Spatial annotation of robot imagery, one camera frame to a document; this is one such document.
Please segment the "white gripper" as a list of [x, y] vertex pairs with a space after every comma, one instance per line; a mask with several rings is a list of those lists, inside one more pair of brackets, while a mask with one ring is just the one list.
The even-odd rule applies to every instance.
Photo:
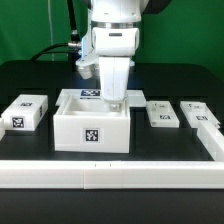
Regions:
[[[99, 74], [102, 98], [107, 102], [122, 102], [126, 97], [130, 69], [129, 57], [100, 57]], [[111, 103], [110, 109], [118, 112], [120, 103]]]

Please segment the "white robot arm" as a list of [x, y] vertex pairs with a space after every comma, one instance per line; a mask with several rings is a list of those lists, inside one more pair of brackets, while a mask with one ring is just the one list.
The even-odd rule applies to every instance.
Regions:
[[141, 16], [159, 14], [172, 0], [88, 0], [89, 23], [76, 62], [83, 79], [100, 78], [101, 97], [118, 111], [125, 101]]

